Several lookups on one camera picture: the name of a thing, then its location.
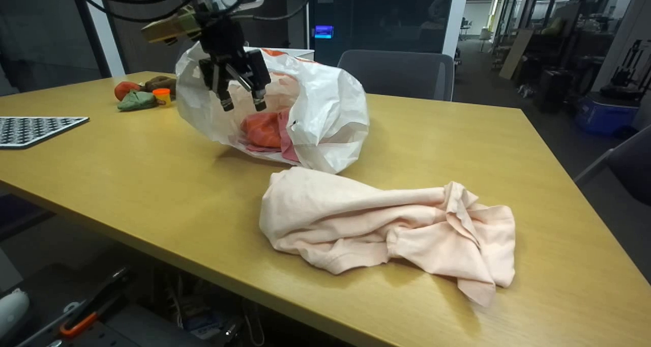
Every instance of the yellow cup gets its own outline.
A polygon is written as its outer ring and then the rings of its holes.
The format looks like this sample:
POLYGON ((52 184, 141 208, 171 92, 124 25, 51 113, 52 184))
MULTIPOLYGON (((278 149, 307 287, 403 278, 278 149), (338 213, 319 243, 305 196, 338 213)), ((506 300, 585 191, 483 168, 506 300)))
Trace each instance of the yellow cup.
POLYGON ((156 97, 156 99, 160 100, 163 102, 163 106, 172 106, 172 99, 170 98, 170 91, 169 89, 154 89, 152 91, 152 94, 156 97))

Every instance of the tabletop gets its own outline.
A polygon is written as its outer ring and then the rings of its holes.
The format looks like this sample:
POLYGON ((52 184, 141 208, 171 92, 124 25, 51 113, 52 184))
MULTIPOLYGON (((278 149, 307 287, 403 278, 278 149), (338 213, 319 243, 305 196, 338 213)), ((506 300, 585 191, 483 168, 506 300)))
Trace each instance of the tabletop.
POLYGON ((10 191, 358 345, 648 345, 651 287, 518 109, 368 95, 370 133, 340 173, 381 189, 451 180, 511 206, 516 276, 490 307, 392 261, 341 275, 275 252, 258 229, 285 164, 209 141, 175 108, 118 112, 137 73, 0 98, 0 115, 89 116, 0 152, 10 191))

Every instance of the gray office chair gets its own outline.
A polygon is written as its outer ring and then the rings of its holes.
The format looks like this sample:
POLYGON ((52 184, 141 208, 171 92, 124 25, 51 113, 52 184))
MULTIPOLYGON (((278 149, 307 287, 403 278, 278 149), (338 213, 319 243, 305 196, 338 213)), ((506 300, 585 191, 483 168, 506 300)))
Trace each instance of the gray office chair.
POLYGON ((347 50, 338 67, 370 94, 451 101, 454 61, 439 53, 347 50))
POLYGON ((576 178, 581 187, 609 167, 633 198, 651 206, 651 126, 605 152, 576 178))

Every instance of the orange handle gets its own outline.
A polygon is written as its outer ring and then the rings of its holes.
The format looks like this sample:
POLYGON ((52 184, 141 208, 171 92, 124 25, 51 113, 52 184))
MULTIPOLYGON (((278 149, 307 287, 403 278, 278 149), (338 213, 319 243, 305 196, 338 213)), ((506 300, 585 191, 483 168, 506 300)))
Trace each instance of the orange handle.
POLYGON ((97 320, 97 313, 93 312, 93 314, 88 315, 86 317, 86 319, 84 319, 84 320, 80 321, 79 323, 77 323, 76 326, 74 326, 74 327, 72 327, 70 329, 66 329, 66 323, 63 323, 63 324, 61 324, 61 327, 58 330, 61 332, 61 335, 63 337, 74 338, 74 337, 77 337, 77 335, 79 335, 79 333, 86 330, 86 328, 88 328, 88 326, 90 326, 90 324, 93 324, 95 322, 95 320, 97 320))

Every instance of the office hallway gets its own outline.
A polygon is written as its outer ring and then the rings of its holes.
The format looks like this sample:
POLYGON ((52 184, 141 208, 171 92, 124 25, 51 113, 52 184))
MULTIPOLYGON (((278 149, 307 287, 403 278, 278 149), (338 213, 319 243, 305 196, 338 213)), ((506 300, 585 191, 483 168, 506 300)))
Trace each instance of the office hallway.
MULTIPOLYGON (((486 52, 488 43, 484 52, 479 52, 481 41, 477 39, 460 41, 458 46, 462 66, 456 73, 453 100, 520 108, 570 177, 578 175, 606 150, 621 142, 581 131, 567 113, 540 113, 531 99, 518 95, 512 81, 490 70, 492 56, 486 52)), ((651 225, 648 221, 651 208, 632 198, 609 170, 597 175, 581 191, 646 280, 651 282, 651 225)))

